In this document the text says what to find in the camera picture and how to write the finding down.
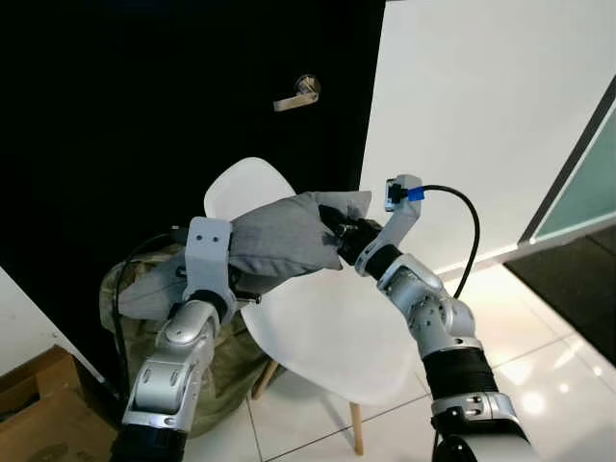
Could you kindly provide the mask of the grey pillow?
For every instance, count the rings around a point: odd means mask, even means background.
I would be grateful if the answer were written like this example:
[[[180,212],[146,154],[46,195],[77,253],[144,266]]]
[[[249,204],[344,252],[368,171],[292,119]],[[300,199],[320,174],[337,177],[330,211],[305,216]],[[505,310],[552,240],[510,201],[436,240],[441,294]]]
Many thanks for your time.
[[[291,278],[339,271],[339,241],[321,223],[318,206],[334,207],[350,219],[365,218],[370,191],[308,191],[277,199],[230,221],[229,274],[261,276],[261,295]],[[119,295],[118,312],[135,320],[167,320],[186,289],[184,251],[138,278]]]

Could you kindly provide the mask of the white plastic chair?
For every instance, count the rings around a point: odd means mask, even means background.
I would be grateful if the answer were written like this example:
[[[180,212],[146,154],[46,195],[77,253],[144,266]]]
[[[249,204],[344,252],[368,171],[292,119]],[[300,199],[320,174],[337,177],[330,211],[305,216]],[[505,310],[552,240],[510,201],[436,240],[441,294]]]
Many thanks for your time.
[[[355,269],[292,278],[242,316],[271,361],[348,401],[353,423],[427,395],[403,314]]]

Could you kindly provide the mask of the olive green sack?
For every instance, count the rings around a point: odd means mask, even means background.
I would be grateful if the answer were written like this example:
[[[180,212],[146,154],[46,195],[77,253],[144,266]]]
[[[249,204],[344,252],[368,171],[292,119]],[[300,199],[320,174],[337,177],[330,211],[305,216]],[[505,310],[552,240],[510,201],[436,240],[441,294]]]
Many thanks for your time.
[[[120,263],[106,272],[98,289],[98,316],[109,333],[114,334],[112,308],[115,307],[116,290],[128,289],[133,282],[154,271],[159,265],[180,254],[182,246],[168,244],[162,249],[142,252],[129,261],[123,271]],[[131,391],[133,377],[140,369],[141,362],[149,356],[154,347],[155,335],[162,323],[159,321],[120,318],[120,330],[126,345],[126,366],[128,384],[122,389]],[[246,329],[241,316],[221,327],[210,369],[203,375],[201,392],[193,415],[191,439],[210,434],[225,419],[242,408],[249,397],[251,388],[263,374],[268,356],[258,347]]]

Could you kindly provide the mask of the black door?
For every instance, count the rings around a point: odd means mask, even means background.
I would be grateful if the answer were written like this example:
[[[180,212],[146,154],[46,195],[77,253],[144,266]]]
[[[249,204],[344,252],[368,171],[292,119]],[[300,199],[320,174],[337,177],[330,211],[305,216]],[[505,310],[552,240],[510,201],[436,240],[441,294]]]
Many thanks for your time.
[[[258,157],[360,184],[386,0],[0,0],[0,266],[105,377],[105,273]],[[275,112],[295,81],[317,104]]]

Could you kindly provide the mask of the black floor mat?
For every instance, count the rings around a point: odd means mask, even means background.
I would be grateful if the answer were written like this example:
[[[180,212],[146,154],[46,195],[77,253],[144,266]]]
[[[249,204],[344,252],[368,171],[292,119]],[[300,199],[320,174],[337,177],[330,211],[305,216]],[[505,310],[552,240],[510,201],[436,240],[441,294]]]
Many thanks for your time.
[[[507,261],[610,364],[616,351],[616,227]]]

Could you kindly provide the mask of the brown cardboard box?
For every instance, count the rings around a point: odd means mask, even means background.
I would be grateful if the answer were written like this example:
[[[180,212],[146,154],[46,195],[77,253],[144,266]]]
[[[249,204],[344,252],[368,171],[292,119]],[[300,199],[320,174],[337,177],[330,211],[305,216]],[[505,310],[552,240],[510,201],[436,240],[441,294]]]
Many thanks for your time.
[[[58,345],[0,375],[0,462],[109,462],[117,428],[90,383]]]

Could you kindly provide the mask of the teal glass panel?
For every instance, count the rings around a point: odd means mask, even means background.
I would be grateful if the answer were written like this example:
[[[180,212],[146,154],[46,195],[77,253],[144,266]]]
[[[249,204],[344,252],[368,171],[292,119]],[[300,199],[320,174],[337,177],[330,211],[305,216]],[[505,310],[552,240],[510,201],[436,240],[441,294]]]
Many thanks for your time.
[[[576,234],[616,215],[616,80],[569,151],[520,244],[538,244]]]

